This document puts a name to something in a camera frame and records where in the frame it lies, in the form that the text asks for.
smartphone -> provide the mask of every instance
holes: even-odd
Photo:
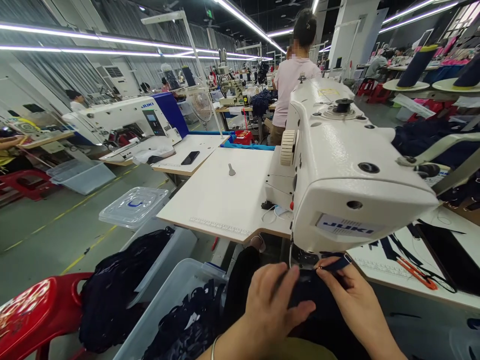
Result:
[[[195,158],[200,154],[200,151],[192,151],[186,158],[181,162],[182,165],[190,165],[194,162]]]

floor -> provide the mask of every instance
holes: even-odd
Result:
[[[362,101],[357,104],[377,126],[401,124],[395,120],[398,109]],[[240,119],[228,121],[232,124]],[[198,122],[188,127],[204,130]],[[208,129],[218,129],[213,118]],[[62,188],[45,200],[23,198],[0,208],[0,304],[47,277],[93,271],[97,263],[120,250],[133,235],[129,229],[99,221],[100,211],[134,187],[174,188],[163,173],[144,164],[112,166],[111,170],[117,178],[89,196]],[[201,233],[197,237],[200,241],[192,257],[209,261],[214,239]],[[111,359],[112,352],[102,359]]]

human hand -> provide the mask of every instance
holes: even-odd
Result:
[[[258,269],[251,280],[245,314],[238,325],[248,334],[247,341],[242,343],[252,346],[256,355],[283,340],[315,311],[313,301],[303,301],[288,309],[300,271],[298,266],[293,266],[277,289],[278,279],[286,271],[284,262],[268,264]]]
[[[315,269],[330,289],[352,333],[372,359],[406,359],[390,332],[374,290],[355,266],[349,264],[337,271],[346,289],[330,272],[320,268],[338,259],[336,256],[321,259]]]

thread spool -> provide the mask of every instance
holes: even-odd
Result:
[[[396,85],[397,89],[410,89],[412,88],[420,79],[423,72],[429,65],[430,61],[437,51],[438,45],[424,46],[420,49],[419,52],[415,54],[411,63],[406,68],[405,72],[401,76],[398,84]]]
[[[194,76],[192,74],[192,70],[188,66],[182,66],[181,71],[183,72],[183,75],[185,76],[186,83],[188,86],[195,86],[195,80]]]
[[[453,83],[455,90],[469,90],[480,83],[480,53],[476,54],[461,70],[460,76]]]

white sewing machine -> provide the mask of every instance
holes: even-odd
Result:
[[[292,209],[291,237],[309,253],[381,239],[439,206],[414,167],[398,163],[395,130],[373,126],[353,98],[333,80],[299,79],[265,178],[266,199]]]
[[[63,115],[62,119],[97,145],[107,142],[113,132],[132,124],[137,125],[145,138],[110,153],[108,158],[113,162],[124,161],[142,150],[148,150],[158,142],[157,137],[162,137],[164,142],[172,146],[182,140],[179,131],[167,120],[156,99],[150,96],[86,108]]]

